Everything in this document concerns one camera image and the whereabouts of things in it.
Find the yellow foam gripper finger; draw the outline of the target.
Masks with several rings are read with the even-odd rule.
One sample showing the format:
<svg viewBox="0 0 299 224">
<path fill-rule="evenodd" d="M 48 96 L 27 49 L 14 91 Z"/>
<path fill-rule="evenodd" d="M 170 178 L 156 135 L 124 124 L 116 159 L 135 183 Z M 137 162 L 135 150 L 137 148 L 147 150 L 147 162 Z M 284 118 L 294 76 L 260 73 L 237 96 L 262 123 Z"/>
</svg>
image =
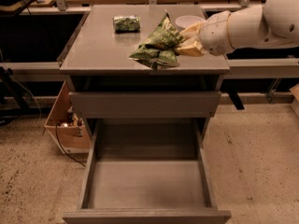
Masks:
<svg viewBox="0 0 299 224">
<path fill-rule="evenodd" d="M 177 45 L 175 47 L 175 52 L 178 55 L 201 57 L 206 54 L 206 49 L 199 39 L 194 36 Z"/>
<path fill-rule="evenodd" d="M 197 36 L 201 30 L 201 28 L 205 25 L 204 21 L 198 21 L 189 27 L 185 28 L 180 32 L 180 34 L 185 38 L 185 39 L 190 39 L 194 36 Z"/>
</svg>

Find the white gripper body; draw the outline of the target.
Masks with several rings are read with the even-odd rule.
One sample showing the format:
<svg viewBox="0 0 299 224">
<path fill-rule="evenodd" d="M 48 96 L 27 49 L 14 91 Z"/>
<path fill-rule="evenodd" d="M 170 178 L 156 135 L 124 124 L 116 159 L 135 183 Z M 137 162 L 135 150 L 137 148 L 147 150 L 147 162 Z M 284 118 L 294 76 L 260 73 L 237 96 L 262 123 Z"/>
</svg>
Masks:
<svg viewBox="0 0 299 224">
<path fill-rule="evenodd" d="M 228 10 L 212 15 L 204 22 L 198 34 L 203 47 L 215 56 L 234 51 L 228 32 L 230 15 Z"/>
</svg>

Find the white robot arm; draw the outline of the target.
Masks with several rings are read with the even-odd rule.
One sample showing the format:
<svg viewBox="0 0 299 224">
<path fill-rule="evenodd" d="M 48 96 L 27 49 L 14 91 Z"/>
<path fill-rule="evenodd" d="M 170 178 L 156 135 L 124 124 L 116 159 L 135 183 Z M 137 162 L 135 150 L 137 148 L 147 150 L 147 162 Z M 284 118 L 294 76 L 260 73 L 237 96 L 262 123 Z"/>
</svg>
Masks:
<svg viewBox="0 0 299 224">
<path fill-rule="evenodd" d="M 180 32 L 179 55 L 229 54 L 237 49 L 288 49 L 299 46 L 299 0 L 266 0 L 235 12 L 225 10 Z"/>
</svg>

